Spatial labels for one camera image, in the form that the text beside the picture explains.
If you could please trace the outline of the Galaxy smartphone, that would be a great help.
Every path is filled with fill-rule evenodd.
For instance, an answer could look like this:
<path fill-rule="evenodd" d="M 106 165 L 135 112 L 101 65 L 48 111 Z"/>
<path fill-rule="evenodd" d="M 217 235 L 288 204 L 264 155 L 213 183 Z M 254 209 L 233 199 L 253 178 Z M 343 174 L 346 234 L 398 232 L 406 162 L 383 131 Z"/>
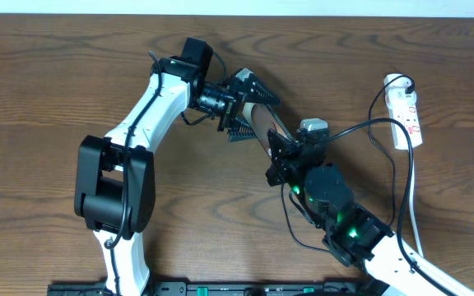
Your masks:
<path fill-rule="evenodd" d="M 269 158 L 272 151 L 267 137 L 269 130 L 279 133 L 287 139 L 291 139 L 291 134 L 286 130 L 281 120 L 275 112 L 265 104 L 245 103 L 242 111 L 244 118 L 252 128 L 255 136 Z"/>

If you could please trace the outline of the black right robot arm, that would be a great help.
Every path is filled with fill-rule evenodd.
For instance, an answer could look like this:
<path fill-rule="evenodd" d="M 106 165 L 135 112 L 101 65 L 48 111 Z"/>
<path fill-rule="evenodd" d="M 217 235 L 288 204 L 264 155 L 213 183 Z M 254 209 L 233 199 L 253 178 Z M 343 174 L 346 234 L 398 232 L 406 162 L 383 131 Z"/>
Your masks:
<path fill-rule="evenodd" d="M 326 252 L 384 286 L 385 295 L 472 295 L 466 285 L 412 249 L 402 236 L 356 203 L 335 166 L 325 164 L 326 128 L 301 129 L 298 139 L 267 132 L 270 185 L 288 185 L 289 197 L 313 226 L 324 231 Z"/>

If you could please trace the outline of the white power strip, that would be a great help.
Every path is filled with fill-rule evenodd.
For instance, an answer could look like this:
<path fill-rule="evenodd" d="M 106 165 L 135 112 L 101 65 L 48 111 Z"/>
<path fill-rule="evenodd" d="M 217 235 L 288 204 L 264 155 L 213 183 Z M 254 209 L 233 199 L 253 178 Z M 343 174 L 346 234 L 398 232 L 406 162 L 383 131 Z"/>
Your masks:
<path fill-rule="evenodd" d="M 399 73 L 388 74 L 383 83 L 385 85 L 385 98 L 386 89 L 391 86 L 410 86 L 413 90 L 412 80 L 410 78 L 402 77 Z M 389 109 L 389 117 L 400 122 L 407 130 L 409 137 L 411 138 L 411 145 L 413 148 L 423 144 L 421 135 L 421 125 L 418 118 L 416 105 L 403 106 L 399 109 Z"/>

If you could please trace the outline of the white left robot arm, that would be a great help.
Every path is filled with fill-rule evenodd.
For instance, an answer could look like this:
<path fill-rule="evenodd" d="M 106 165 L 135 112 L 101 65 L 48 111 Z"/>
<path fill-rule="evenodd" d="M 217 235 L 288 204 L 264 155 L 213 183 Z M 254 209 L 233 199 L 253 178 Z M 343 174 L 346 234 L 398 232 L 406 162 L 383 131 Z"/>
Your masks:
<path fill-rule="evenodd" d="M 187 109 L 219 118 L 218 131 L 238 140 L 250 127 L 238 115 L 243 103 L 279 104 L 250 70 L 207 81 L 212 47 L 189 37 L 180 55 L 154 58 L 145 93 L 127 117 L 103 137 L 80 144 L 74 211 L 100 242 L 108 272 L 103 291 L 142 295 L 151 272 L 142 233 L 156 203 L 154 158 L 173 121 Z"/>

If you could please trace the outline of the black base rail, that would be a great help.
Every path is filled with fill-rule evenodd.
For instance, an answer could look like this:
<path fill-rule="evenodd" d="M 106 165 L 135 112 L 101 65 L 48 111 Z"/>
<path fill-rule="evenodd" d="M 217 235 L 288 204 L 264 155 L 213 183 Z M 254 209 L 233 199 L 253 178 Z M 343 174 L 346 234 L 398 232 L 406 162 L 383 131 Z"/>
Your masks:
<path fill-rule="evenodd" d="M 177 281 L 156 282 L 145 288 L 143 296 L 245 296 L 245 295 L 361 295 L 358 284 L 349 282 L 305 284 L 199 284 Z M 47 296 L 114 295 L 98 284 L 50 284 Z"/>

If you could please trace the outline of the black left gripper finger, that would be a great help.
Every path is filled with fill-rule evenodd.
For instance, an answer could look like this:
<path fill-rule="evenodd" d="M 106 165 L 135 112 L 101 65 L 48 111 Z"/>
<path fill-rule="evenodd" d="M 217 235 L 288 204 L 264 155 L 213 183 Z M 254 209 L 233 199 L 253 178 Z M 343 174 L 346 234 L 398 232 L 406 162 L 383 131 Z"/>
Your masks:
<path fill-rule="evenodd" d="M 278 105 L 281 98 L 271 92 L 256 76 L 244 80 L 244 102 Z"/>
<path fill-rule="evenodd" d="M 234 117 L 227 116 L 225 119 L 225 128 L 229 136 L 228 142 L 246 141 L 256 138 L 249 122 L 239 114 Z"/>

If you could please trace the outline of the white USB charger plug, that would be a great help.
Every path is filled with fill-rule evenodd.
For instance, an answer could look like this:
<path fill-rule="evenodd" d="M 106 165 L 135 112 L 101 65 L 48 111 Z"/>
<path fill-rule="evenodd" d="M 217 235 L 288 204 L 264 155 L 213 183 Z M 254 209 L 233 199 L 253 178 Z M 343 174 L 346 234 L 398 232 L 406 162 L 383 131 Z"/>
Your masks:
<path fill-rule="evenodd" d="M 417 95 L 410 86 L 391 86 L 386 89 L 385 100 L 389 109 L 400 109 L 403 106 L 415 105 Z"/>

